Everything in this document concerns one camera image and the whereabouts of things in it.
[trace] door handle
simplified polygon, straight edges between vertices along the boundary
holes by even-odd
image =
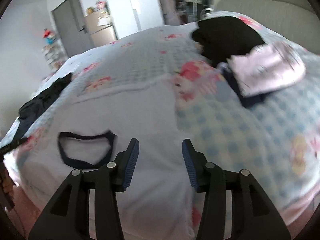
[[[85,25],[82,26],[82,29],[80,29],[79,32],[80,32],[80,31],[84,31],[84,33],[88,33]]]

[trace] pink floor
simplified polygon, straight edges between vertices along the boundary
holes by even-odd
[[[8,216],[18,231],[22,235],[25,235],[25,238],[27,239],[32,226],[41,212],[34,206],[20,187],[14,187],[13,192],[15,209],[10,211]],[[312,214],[313,205],[311,204],[295,222],[288,226],[292,238],[294,238],[304,228]]]

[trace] black cloth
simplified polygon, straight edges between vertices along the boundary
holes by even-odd
[[[246,55],[255,46],[265,44],[261,36],[236,17],[217,17],[198,22],[199,29],[192,33],[192,39],[203,46],[203,56],[211,60],[211,66],[227,62],[232,55]],[[244,98],[233,73],[223,71],[222,75],[238,95],[244,107],[262,103],[270,93]]]
[[[239,85],[237,83],[237,80],[235,79],[235,77],[233,76],[233,73],[230,73],[226,70],[224,70],[222,72],[222,75],[223,77],[225,78],[225,80],[228,82],[229,86],[233,89],[233,91],[237,94],[241,104],[243,107],[245,108],[248,108],[248,107],[251,107],[251,106],[254,106],[255,104],[257,103],[263,103],[264,100],[268,97],[268,95],[271,93],[266,93],[266,94],[260,94],[260,95],[256,95],[256,96],[253,96],[253,97],[247,97],[247,98],[244,98],[242,95],[241,95],[241,92],[240,92],[240,88],[239,88]]]
[[[91,163],[87,163],[85,161],[76,160],[76,159],[72,159],[72,158],[67,157],[67,155],[62,147],[62,144],[61,144],[62,138],[74,138],[74,139],[78,139],[78,140],[93,140],[93,139],[99,139],[99,138],[106,138],[107,141],[109,142],[110,149],[108,149],[106,151],[106,155],[100,161],[98,161],[96,164],[91,164]],[[95,135],[95,136],[82,136],[82,135],[78,135],[78,134],[71,133],[71,132],[61,132],[61,133],[59,133],[59,136],[58,136],[59,152],[60,152],[60,155],[61,155],[63,162],[72,168],[81,169],[81,170],[98,169],[102,165],[110,162],[115,138],[116,138],[116,135],[113,134],[110,130],[104,134]]]
[[[59,97],[62,90],[71,82],[72,74],[58,78],[46,90],[25,103],[19,110],[19,127],[13,137],[13,141],[21,139],[30,126],[51,106]]]

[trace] white cabinet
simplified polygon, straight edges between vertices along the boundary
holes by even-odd
[[[107,0],[118,38],[163,25],[159,0]]]

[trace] gray door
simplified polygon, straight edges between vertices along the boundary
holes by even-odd
[[[65,0],[52,15],[68,57],[94,48],[79,0]]]

